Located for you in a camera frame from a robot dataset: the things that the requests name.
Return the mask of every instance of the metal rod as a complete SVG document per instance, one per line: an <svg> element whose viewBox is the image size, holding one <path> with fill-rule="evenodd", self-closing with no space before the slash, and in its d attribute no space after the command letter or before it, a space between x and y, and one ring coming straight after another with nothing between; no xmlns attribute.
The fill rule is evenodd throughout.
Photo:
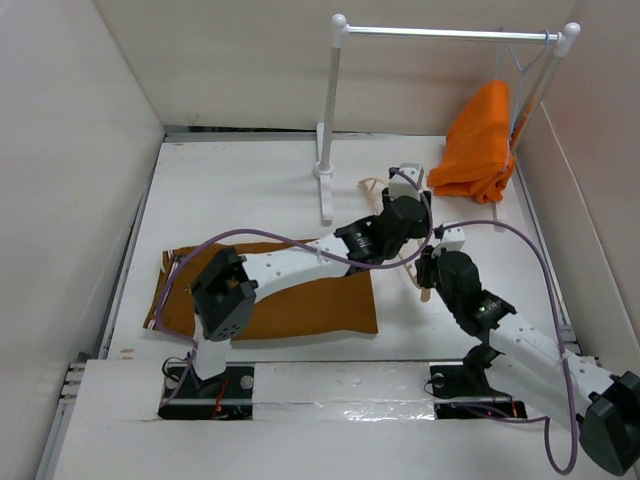
<svg viewBox="0 0 640 480"><path fill-rule="evenodd" d="M553 80L561 61L562 57L557 57L552 53L547 57L546 62L540 71L540 75L536 79L527 99L522 105L522 109L518 113L518 117L516 118L513 132L511 133L511 151L515 152L516 147L522 138L522 133L524 132L525 127L529 124L529 120L531 120L531 117L538 109L542 98L545 93L547 93L547 89L549 88L551 80Z"/></svg>
<svg viewBox="0 0 640 480"><path fill-rule="evenodd" d="M62 421L60 422L60 430L58 431L59 433L56 436L53 449L51 450L51 460L47 466L47 472L44 477L45 480L51 480L56 472L60 453L62 452L62 445L64 444L64 437L67 435L67 430L69 430L69 423L71 422L71 416L73 415L74 408L75 403L67 403L64 406Z"/></svg>
<svg viewBox="0 0 640 480"><path fill-rule="evenodd" d="M56 415L55 417L53 417L53 423L51 425L51 429L49 430L49 436L47 437L47 443L44 446L44 451L42 452L42 459L40 460L40 465L38 466L35 480L45 480L45 478L47 477L47 471L49 470L49 464L51 463L53 447L55 446L58 435L60 433L60 425L62 424L62 417L64 416L64 408L64 404L58 403Z"/></svg>
<svg viewBox="0 0 640 480"><path fill-rule="evenodd" d="M322 158L318 165L318 171L326 172L331 169L329 157L331 156L331 140L333 138L333 118L336 111L336 91L338 89L338 68L340 67L340 48L331 47L329 60L329 83L327 86L327 103L324 108L324 135L322 137Z"/></svg>
<svg viewBox="0 0 640 480"><path fill-rule="evenodd" d="M539 43L554 44L560 35L550 33L480 32L467 30L435 30L428 28L347 27L349 36L426 37L439 40L466 40L472 42Z"/></svg>
<svg viewBox="0 0 640 480"><path fill-rule="evenodd" d="M515 126L513 127L513 132L511 132L512 152L515 152L525 128L540 105L542 97L547 93L547 89L560 66L560 62L562 62L562 59L569 53L569 49L571 48L573 41L579 34L580 25L577 23L567 23L562 29L562 41L556 44L552 53L549 54L545 60L545 64L540 71L540 75L538 75L533 87L531 87L529 95L522 105L522 109L518 113Z"/></svg>

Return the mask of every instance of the brown towel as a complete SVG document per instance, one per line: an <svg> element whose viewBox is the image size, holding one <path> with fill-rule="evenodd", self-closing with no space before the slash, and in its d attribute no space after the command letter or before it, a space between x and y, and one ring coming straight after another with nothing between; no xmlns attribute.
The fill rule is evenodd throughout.
<svg viewBox="0 0 640 480"><path fill-rule="evenodd" d="M197 255L175 279L162 310L166 328L183 335L194 332L193 301L189 286L211 261L213 256L228 245L216 244ZM234 245L239 254L265 253L288 248L283 243L245 243ZM163 271L153 305L144 322L153 329L155 306L172 266L175 268L194 247L163 252ZM360 333L378 333L371 275L369 272L342 278L325 278L282 290L258 302L251 324L235 340L259 340L350 330Z"/></svg>

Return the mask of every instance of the white floor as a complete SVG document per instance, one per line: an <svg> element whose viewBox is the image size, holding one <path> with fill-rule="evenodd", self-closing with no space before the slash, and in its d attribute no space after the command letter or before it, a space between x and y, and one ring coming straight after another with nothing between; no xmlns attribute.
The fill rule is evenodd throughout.
<svg viewBox="0 0 640 480"><path fill-rule="evenodd" d="M399 376L410 378L411 372L409 367ZM413 398L412 388L382 387L379 392L367 386L370 374L362 371L361 388L343 392L349 398L363 390L362 398L370 400L354 410L366 413L366 405L380 395L387 405ZM367 415L339 420L310 410L301 418L286 405L278 417L265 420L164 421L155 415L162 383L155 360L89 362L54 480L559 478L547 463L539 424L397 420L393 415L377 417L379 421L366 421L372 419ZM299 390L292 390L293 384L281 384L277 394L305 401ZM556 460L564 466L568 434L553 426L551 441ZM600 470L580 451L574 472L566 478L618 477ZM635 476L631 471L624 478Z"/></svg>
<svg viewBox="0 0 640 480"><path fill-rule="evenodd" d="M140 234L116 317L110 359L184 356L188 346L142 328L152 301L160 253L198 244L226 230L252 227L310 238L369 215L358 180L386 175L389 167L419 162L438 165L443 137L342 135L334 142L332 227L322 227L312 140L207 142L163 145ZM502 208L508 222L532 238L529 210L514 177ZM436 225L491 219L491 205L435 197ZM491 226L465 229L469 253L485 288L512 303L540 330L552 334L549 302L540 268L528 247ZM239 237L235 242L256 238ZM373 272L379 334L335 332L273 341L233 343L228 361L435 360L463 357L476 344L433 295L426 304L401 271Z"/></svg>
<svg viewBox="0 0 640 480"><path fill-rule="evenodd" d="M425 362L371 360L460 358L475 343L457 327L437 295L427 304L402 271L374 272L380 333L336 333L282 341L236 342L231 361L364 361L256 366L255 419L246 422L163 421L156 412L162 360L187 346L145 331L160 252L193 245L232 228L254 227L309 238L370 213L356 183L390 166L438 164L444 139L347 135L334 143L336 220L320 226L313 141L165 144L135 247L107 361L87 366L57 464L56 480L91 478L554 478L542 428L488 420L432 421L422 391ZM511 225L534 235L514 179L505 192ZM435 198L436 224L491 219L491 206ZM539 267L527 247L493 227L466 229L464 250L485 288L514 304L551 334ZM240 238L239 241L253 240ZM569 436L552 427L558 462ZM574 479L614 478L582 452ZM625 478L634 478L628 474Z"/></svg>

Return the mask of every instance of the red wire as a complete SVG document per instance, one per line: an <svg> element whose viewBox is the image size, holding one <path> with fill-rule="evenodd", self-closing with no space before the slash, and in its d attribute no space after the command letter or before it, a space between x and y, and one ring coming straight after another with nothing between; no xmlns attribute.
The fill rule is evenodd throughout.
<svg viewBox="0 0 640 480"><path fill-rule="evenodd" d="M224 391L227 389L227 384L228 383L229 383L229 379L227 378L224 381L224 383L222 384L222 388L220 389L220 393L216 397L216 406L213 409L213 417L211 417L211 418L216 418L216 416L218 415L220 410L222 410L222 408L220 407L220 400L222 400L222 397L224 397Z"/></svg>
<svg viewBox="0 0 640 480"><path fill-rule="evenodd" d="M511 398L511 409L513 410L513 418L518 418L518 409L516 408L516 401L513 399L513 397L509 397Z"/></svg>

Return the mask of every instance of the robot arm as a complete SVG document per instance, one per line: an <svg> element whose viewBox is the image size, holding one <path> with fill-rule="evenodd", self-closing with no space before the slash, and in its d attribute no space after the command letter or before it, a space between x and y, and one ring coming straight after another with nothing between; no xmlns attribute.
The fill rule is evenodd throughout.
<svg viewBox="0 0 640 480"><path fill-rule="evenodd" d="M422 169L400 170L420 184ZM196 314L198 356L195 373L206 380L219 348L248 325L256 302L275 292L326 277L352 275L367 265L395 258L411 238L425 238L431 228L425 206L406 181L394 178L383 192L380 215L358 220L307 244L259 255L220 251L191 287ZM542 335L498 296L482 289L478 269L458 251L460 229L436 229L438 246L427 247L416 262L418 284L435 288L462 330L478 338L464 364L473 382L517 397L569 428L566 385L558 345ZM331 261L334 254L352 264ZM640 378L618 377L568 353L583 450L604 470L622 475L640 458Z"/></svg>
<svg viewBox="0 0 640 480"><path fill-rule="evenodd" d="M421 183L419 165L403 164L400 171ZM395 258L409 239L425 238L431 229L418 197L415 188L394 175L383 192L380 215L339 228L307 244L307 250L293 247L243 256L233 248L221 250L191 286L203 339L220 342L239 335L249 326L255 303L275 292L320 278L352 275ZM352 265L331 261L319 251L346 258Z"/></svg>
<svg viewBox="0 0 640 480"><path fill-rule="evenodd" d="M515 308L482 289L478 269L455 251L452 229L436 229L448 248L428 247L418 284L435 288L458 325L482 343L464 359L471 382L507 392L569 429L566 384L558 344ZM640 458L640 378L618 377L567 352L582 449L609 473L623 475Z"/></svg>

